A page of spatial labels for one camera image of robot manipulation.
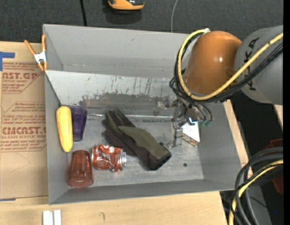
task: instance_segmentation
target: purple cup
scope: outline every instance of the purple cup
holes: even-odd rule
[[[78,142],[83,138],[88,111],[82,107],[70,107],[72,115],[73,141]]]

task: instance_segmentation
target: olive green glove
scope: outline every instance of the olive green glove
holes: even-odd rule
[[[160,145],[145,129],[135,127],[120,111],[108,111],[103,121],[106,140],[115,147],[136,155],[151,170],[157,170],[171,157],[170,151]]]

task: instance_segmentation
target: wooden table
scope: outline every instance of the wooden table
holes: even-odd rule
[[[9,45],[25,46],[24,43],[0,42],[3,50]],[[244,165],[248,157],[231,102],[225,102],[224,106],[240,161]],[[63,225],[227,224],[220,193],[216,191],[52,206],[48,205],[47,196],[21,198],[0,202],[0,225],[41,225],[44,210],[61,210]]]

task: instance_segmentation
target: yellow cable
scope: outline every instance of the yellow cable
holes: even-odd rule
[[[198,31],[195,31],[193,33],[191,33],[184,41],[184,43],[182,44],[181,46],[181,49],[179,50],[179,53],[178,53],[178,66],[177,66],[177,70],[178,70],[178,77],[179,77],[179,82],[184,90],[184,92],[192,99],[194,100],[200,100],[200,101],[203,101],[203,100],[206,100],[206,99],[209,99],[209,98],[212,98],[213,96],[219,94],[220,92],[222,92],[224,89],[226,89],[231,83],[233,83],[233,81],[235,79],[237,79],[237,77],[243,73],[250,65],[252,62],[255,61],[255,59],[261,54],[263,53],[266,49],[268,49],[272,44],[274,44],[275,42],[277,42],[279,39],[281,39],[283,37],[283,33],[279,34],[277,37],[275,37],[274,39],[272,39],[270,42],[268,42],[267,44],[265,44],[260,50],[257,51],[257,53],[252,56],[252,58],[247,62],[245,63],[223,86],[221,86],[220,88],[218,88],[216,91],[208,94],[208,95],[205,95],[205,96],[196,96],[194,95],[193,93],[191,93],[189,91],[189,89],[186,87],[183,79],[182,79],[182,74],[181,74],[181,59],[182,59],[182,52],[187,44],[187,42],[196,34],[198,33],[202,33],[202,32],[206,32],[206,30],[198,30]]]
[[[276,168],[277,166],[275,166],[275,165],[281,165],[281,164],[283,164],[283,159],[280,159],[280,160],[278,160],[278,161],[272,162],[272,163],[270,163],[269,165],[267,165],[267,166],[261,168],[260,170],[258,170],[258,171],[256,172],[256,174],[258,174],[260,171],[261,171],[261,173],[258,174],[254,179],[252,179],[251,181],[249,181],[248,183],[246,183],[244,186],[242,186],[242,187],[238,190],[238,196],[241,197],[242,194],[243,194],[243,192],[245,192],[245,190],[246,190],[246,189],[247,189],[247,188],[248,188],[248,187],[249,187],[249,186],[250,186],[254,181],[256,181],[259,177],[261,177],[262,175],[264,175],[264,174],[267,173],[268,171],[270,171],[270,170]],[[233,211],[235,211],[236,206],[237,206],[237,200],[236,200],[235,197],[233,198],[233,201],[232,201],[232,205],[231,205],[231,206],[232,206]],[[229,220],[228,220],[228,224],[229,224],[229,225],[234,225],[234,215],[233,215],[232,210],[230,210],[230,212],[229,212]]]

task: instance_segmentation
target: plastic cup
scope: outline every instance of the plastic cup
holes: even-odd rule
[[[85,188],[93,184],[90,155],[85,150],[72,154],[67,184],[73,188]]]
[[[73,141],[78,142],[83,138],[88,111],[82,107],[70,107],[72,115]]]

